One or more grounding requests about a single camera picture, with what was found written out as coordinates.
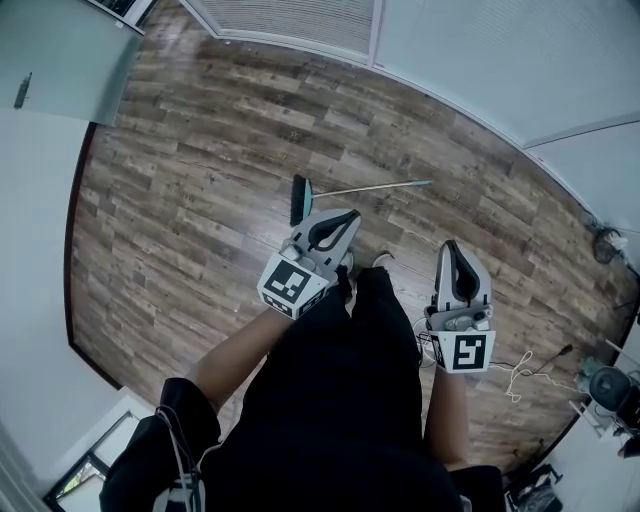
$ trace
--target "wooden floor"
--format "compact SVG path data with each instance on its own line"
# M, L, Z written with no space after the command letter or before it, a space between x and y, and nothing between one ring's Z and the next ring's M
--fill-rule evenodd
M156 402L164 379L264 308L255 286L291 231L295 173L319 192L433 180L315 203L362 213L356 257L396 255L412 321L433 292L438 248L456 238L493 276L495 360L532 350L537 366L567 343L619 342L628 310L613 308L635 298L632 274L596 263L578 204L487 130L362 69L216 41L176 0L161 1L146 30L117 127L96 132L73 239L77 343L122 384ZM581 355L550 365L551 377L571 385ZM421 375L426 414L433 368ZM508 380L469 378L472 462L517 465L581 398L523 378L512 404Z

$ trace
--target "window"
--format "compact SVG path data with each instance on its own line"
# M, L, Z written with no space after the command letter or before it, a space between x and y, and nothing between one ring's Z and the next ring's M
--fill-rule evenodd
M62 477L44 498L55 511L100 512L100 491L107 471L124 451L139 419L125 413Z

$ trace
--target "foot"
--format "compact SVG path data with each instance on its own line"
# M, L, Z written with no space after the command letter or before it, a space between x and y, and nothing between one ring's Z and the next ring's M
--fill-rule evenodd
M391 254L389 251L382 251L373 263L371 264L371 268L382 267L387 272L389 271L389 265L396 259L396 257Z

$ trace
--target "broom head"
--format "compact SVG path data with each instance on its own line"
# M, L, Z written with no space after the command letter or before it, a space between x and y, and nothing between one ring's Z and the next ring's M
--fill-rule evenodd
M291 226L297 226L311 213L311 182L296 174L291 187Z

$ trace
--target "forearm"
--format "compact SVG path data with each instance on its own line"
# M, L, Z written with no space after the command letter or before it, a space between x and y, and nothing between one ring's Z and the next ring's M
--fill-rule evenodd
M469 419L464 375L440 368L431 391L425 440L431 456L448 467L466 465L469 453Z
M200 359L187 378L219 411L292 323L269 308Z

